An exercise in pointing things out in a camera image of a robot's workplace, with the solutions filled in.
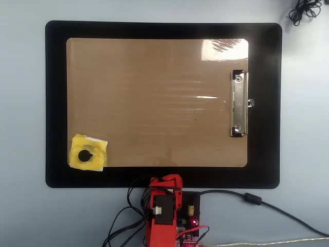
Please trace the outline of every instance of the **black puck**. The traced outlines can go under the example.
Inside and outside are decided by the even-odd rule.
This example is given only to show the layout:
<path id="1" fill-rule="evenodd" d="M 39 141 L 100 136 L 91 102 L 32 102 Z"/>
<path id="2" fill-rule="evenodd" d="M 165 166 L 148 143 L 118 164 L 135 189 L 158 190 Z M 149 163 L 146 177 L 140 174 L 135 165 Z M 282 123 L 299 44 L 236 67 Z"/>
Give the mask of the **black puck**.
<path id="1" fill-rule="evenodd" d="M 88 150 L 81 150 L 78 154 L 78 158 L 82 162 L 87 162 L 92 157 L 92 154 Z"/>

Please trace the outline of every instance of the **clipboard clip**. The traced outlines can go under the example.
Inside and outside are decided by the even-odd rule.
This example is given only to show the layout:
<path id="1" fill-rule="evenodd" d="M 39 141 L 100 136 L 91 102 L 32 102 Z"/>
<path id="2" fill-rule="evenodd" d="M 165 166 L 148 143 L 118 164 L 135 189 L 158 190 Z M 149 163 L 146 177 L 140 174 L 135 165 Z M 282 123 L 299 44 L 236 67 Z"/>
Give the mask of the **clipboard clip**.
<path id="1" fill-rule="evenodd" d="M 248 108 L 254 100 L 248 99 L 248 73 L 244 70 L 232 71 L 232 137 L 248 134 Z"/>

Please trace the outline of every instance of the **black tray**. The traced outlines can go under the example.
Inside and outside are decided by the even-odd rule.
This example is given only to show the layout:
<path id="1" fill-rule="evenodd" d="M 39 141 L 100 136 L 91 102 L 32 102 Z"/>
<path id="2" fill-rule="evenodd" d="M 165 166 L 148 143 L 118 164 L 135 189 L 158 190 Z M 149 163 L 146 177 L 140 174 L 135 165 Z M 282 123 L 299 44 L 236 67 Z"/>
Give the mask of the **black tray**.
<path id="1" fill-rule="evenodd" d="M 67 164 L 66 41 L 69 38 L 246 39 L 249 42 L 248 163 L 243 168 L 115 167 Z M 190 24 L 51 21 L 46 25 L 46 183 L 50 187 L 128 187 L 143 174 L 182 176 L 184 187 L 275 188 L 279 184 L 282 29 L 275 23 Z"/>

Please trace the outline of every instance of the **table surface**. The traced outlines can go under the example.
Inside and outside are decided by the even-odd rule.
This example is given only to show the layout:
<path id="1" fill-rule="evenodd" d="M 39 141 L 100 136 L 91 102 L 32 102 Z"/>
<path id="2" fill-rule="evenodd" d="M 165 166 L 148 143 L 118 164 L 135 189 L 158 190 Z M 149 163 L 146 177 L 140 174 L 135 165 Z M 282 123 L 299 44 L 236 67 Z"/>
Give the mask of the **table surface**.
<path id="1" fill-rule="evenodd" d="M 291 25 L 288 0 L 2 1 L 0 7 L 0 246 L 101 246 L 126 189 L 52 189 L 45 183 L 45 25 L 50 20 L 230 23 L 283 28 L 281 183 L 248 190 L 329 232 L 329 6 Z M 134 199 L 140 196 L 139 191 Z M 205 241 L 318 237 L 292 220 L 230 195 L 202 197 Z M 116 227 L 137 219 L 126 212 Z M 118 237 L 119 246 L 127 236 Z M 143 233 L 127 246 L 142 246 Z M 328 242 L 289 246 L 328 246 Z"/>

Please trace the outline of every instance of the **red led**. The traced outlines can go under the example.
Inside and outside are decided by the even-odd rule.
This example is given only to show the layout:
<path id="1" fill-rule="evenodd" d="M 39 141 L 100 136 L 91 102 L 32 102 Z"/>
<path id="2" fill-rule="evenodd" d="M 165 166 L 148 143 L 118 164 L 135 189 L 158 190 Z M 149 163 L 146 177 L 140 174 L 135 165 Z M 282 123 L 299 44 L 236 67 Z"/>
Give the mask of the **red led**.
<path id="1" fill-rule="evenodd" d="M 199 226 L 199 221 L 198 220 L 192 219 L 191 223 L 192 223 L 193 227 Z"/>

